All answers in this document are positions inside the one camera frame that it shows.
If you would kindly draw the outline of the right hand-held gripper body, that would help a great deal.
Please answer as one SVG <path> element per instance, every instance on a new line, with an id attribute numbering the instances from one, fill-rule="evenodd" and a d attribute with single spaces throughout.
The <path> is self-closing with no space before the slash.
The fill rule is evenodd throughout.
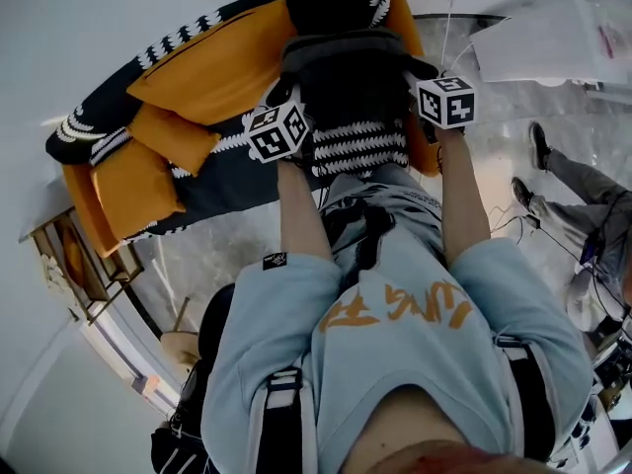
<path id="1" fill-rule="evenodd" d="M 429 78 L 420 67 L 404 73 L 415 99 L 416 116 L 428 142 L 436 142 L 435 130 L 457 129 L 476 122 L 476 89 L 465 77 Z"/>

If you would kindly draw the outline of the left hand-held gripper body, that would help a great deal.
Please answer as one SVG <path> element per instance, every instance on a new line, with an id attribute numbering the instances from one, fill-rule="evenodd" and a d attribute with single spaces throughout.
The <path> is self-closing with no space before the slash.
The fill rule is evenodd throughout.
<path id="1" fill-rule="evenodd" d="M 298 152 L 311 130 L 304 108 L 300 86 L 291 79 L 277 79 L 244 124 L 249 157 L 266 164 Z"/>

